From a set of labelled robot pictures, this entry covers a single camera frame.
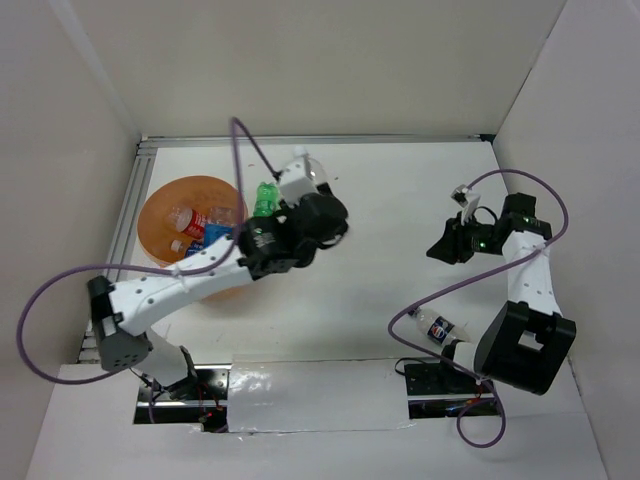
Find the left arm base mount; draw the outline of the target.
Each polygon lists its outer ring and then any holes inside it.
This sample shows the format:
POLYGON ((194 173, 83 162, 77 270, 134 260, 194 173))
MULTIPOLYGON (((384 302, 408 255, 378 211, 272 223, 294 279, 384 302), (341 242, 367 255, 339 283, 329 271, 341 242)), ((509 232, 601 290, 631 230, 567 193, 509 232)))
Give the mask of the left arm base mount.
POLYGON ((231 364, 197 365, 196 373, 196 385, 174 399, 151 376, 133 371, 140 380, 133 423, 188 424, 202 432, 226 433, 231 364))

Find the clear white cap bottle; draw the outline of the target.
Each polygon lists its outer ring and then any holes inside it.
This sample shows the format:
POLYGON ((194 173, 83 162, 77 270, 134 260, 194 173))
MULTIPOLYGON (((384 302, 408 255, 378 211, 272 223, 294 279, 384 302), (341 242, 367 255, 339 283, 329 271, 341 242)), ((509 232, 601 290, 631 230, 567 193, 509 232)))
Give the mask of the clear white cap bottle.
POLYGON ((328 175, 322 164, 314 158, 304 146, 294 148, 294 158, 304 160, 308 164, 308 171, 317 188, 328 184, 328 175))

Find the blue label blue cap bottle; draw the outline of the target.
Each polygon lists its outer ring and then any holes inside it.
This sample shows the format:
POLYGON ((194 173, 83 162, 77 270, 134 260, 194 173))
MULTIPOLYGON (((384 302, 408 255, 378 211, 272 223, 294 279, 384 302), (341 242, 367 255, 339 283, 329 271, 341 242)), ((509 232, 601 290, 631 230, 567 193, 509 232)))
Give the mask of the blue label blue cap bottle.
POLYGON ((188 258, 189 256, 198 253, 202 249, 203 244, 198 241, 185 243, 181 240, 173 240, 170 244, 170 250, 176 254, 179 254, 181 258, 188 258))

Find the red label red cap bottle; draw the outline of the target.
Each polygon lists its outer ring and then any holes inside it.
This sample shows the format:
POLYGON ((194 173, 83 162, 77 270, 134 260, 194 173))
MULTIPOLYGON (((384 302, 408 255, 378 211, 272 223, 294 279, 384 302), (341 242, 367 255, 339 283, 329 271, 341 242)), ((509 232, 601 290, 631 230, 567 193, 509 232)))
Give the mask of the red label red cap bottle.
POLYGON ((203 240, 208 217, 187 205, 172 206, 164 216, 165 225, 172 231, 194 240, 203 240))

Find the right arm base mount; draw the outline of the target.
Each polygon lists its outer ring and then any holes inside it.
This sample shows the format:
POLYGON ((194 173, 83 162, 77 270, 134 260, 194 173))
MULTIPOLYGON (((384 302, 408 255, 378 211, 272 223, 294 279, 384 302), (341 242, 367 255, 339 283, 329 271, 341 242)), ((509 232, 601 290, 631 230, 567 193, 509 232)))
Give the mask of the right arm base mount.
POLYGON ((454 418, 465 408, 466 416, 498 416, 494 395, 470 376, 439 361, 400 358, 394 365, 404 378, 409 418, 454 418))

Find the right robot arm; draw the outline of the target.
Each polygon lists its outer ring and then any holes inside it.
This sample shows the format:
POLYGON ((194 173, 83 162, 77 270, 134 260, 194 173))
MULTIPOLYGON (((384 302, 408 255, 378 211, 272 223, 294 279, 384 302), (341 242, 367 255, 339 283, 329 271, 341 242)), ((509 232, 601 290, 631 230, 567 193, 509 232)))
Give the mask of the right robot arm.
POLYGON ((576 337, 576 324, 556 302, 550 272, 551 225, 535 216, 536 198, 508 195, 500 217, 483 224, 475 216, 480 196, 467 187, 452 193, 461 211, 446 221, 442 238, 427 256, 455 265, 476 253, 498 255, 507 270, 508 297, 476 343, 444 349, 447 361, 436 379, 448 392, 460 391, 471 372, 536 395, 553 383, 576 337))

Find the green plastic bottle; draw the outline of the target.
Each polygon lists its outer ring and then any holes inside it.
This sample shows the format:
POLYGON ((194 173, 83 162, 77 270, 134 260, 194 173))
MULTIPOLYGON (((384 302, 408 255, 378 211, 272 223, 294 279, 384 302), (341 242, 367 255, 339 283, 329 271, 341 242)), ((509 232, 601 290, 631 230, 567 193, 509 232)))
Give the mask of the green plastic bottle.
POLYGON ((261 182, 256 190, 254 217, 269 217, 278 207, 279 189, 275 183, 261 182))

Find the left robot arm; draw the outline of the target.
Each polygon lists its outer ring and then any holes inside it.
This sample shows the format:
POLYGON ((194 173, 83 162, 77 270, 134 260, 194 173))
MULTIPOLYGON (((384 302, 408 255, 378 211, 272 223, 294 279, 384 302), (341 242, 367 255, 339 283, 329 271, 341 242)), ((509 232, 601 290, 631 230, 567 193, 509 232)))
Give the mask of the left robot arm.
POLYGON ((94 277, 87 290, 102 369, 115 374, 135 368, 172 397, 189 397, 198 382, 192 357, 153 325, 221 291, 307 267, 317 250, 339 242, 347 218, 344 204, 323 186, 269 217, 248 218, 236 227, 237 238, 222 237, 156 275, 117 283, 94 277))

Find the pepsi bottle black cap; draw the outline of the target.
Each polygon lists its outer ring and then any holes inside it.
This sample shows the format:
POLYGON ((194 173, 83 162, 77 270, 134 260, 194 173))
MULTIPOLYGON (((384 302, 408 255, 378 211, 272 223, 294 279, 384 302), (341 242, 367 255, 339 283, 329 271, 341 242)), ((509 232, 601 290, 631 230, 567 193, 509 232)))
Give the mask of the pepsi bottle black cap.
POLYGON ((442 348, 470 341, 462 328, 431 308, 417 307, 410 310, 408 315, 425 337, 442 348))

